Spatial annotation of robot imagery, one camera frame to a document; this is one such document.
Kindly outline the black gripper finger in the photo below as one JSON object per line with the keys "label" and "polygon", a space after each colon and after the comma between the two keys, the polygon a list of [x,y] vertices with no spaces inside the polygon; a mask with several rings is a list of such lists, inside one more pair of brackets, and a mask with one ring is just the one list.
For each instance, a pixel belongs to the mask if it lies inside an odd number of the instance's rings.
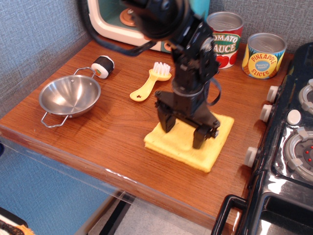
{"label": "black gripper finger", "polygon": [[199,126],[194,131],[194,139],[193,139],[193,148],[200,149],[203,142],[207,139],[208,129],[202,126]]}
{"label": "black gripper finger", "polygon": [[168,133],[169,131],[171,131],[171,129],[176,124],[176,117],[172,114],[172,112],[163,109],[162,107],[158,107],[157,114],[164,132]]}

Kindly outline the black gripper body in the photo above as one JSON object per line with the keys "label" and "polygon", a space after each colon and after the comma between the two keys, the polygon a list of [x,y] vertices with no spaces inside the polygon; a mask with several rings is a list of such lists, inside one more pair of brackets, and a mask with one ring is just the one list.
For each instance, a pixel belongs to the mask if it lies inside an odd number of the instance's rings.
{"label": "black gripper body", "polygon": [[213,102],[207,101],[210,81],[205,82],[193,91],[187,91],[183,87],[172,82],[173,91],[156,91],[156,107],[166,109],[176,117],[194,128],[199,126],[208,129],[207,138],[215,138],[218,136],[218,128],[220,122],[208,109],[219,101],[218,95]]}

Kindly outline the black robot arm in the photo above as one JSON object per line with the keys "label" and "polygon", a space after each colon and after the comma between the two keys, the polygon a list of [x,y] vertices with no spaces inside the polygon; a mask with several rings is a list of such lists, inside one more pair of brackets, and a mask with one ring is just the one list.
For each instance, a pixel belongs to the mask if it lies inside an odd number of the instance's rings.
{"label": "black robot arm", "polygon": [[175,64],[172,92],[157,91],[156,107],[168,133],[179,119],[195,128],[193,148],[218,135],[220,122],[209,111],[208,92],[219,63],[213,32],[187,0],[125,0],[137,28],[148,39],[165,41]]}

